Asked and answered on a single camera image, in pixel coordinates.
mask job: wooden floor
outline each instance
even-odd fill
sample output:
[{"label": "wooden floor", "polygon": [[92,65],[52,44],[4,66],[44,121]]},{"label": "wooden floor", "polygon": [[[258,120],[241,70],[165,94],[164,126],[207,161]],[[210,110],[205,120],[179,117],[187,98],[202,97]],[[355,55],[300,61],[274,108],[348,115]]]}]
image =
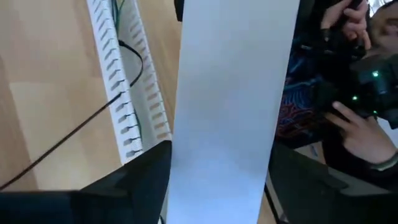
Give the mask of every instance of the wooden floor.
[{"label": "wooden floor", "polygon": [[[0,184],[106,103],[86,1],[0,1]],[[181,23],[173,1],[139,0],[169,123]],[[7,190],[79,189],[120,166],[108,111]],[[275,223],[263,200],[259,223]]]}]

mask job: finger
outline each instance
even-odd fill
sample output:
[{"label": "finger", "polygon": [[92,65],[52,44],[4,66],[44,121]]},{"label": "finger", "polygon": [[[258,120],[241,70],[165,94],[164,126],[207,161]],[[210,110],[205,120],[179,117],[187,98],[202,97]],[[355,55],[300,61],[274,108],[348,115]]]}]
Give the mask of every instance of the finger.
[{"label": "finger", "polygon": [[321,21],[321,29],[330,29],[330,27],[342,15],[345,8],[351,3],[352,0],[343,0],[326,10]]},{"label": "finger", "polygon": [[336,101],[333,103],[333,107],[352,123],[357,124],[358,126],[363,125],[364,119],[362,119],[360,116],[354,113],[354,111],[352,111],[342,103]]},{"label": "finger", "polygon": [[349,6],[352,0],[343,0],[332,7],[336,7],[340,12]]},{"label": "finger", "polygon": [[369,37],[369,34],[367,31],[364,31],[362,33],[362,39],[365,45],[365,50],[369,50],[370,48],[372,48],[372,42],[371,42],[371,38]]},{"label": "finger", "polygon": [[363,1],[357,9],[345,9],[344,14],[348,16],[350,19],[360,21],[361,19],[366,17],[366,13],[368,12],[368,4],[366,1]]},{"label": "finger", "polygon": [[363,31],[366,30],[366,23],[347,22],[346,29],[352,32],[362,33]]},{"label": "finger", "polygon": [[347,32],[346,36],[347,36],[348,40],[354,40],[358,37],[358,35],[355,32]]},{"label": "finger", "polygon": [[347,122],[331,113],[326,114],[325,118],[327,120],[329,120],[330,122],[332,122],[333,124],[337,125],[338,127],[343,128],[345,131],[349,131],[353,127],[352,124],[350,124],[349,122]]},{"label": "finger", "polygon": [[379,123],[377,122],[377,120],[374,117],[368,117],[366,119],[370,124],[376,124],[379,125]]}]

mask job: white paper strip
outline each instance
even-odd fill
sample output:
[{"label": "white paper strip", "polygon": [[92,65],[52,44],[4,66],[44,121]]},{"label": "white paper strip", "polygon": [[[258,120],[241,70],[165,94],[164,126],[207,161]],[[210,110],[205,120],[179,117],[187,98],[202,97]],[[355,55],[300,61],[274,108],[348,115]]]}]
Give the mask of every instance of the white paper strip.
[{"label": "white paper strip", "polygon": [[299,0],[186,0],[168,224],[257,223]]}]

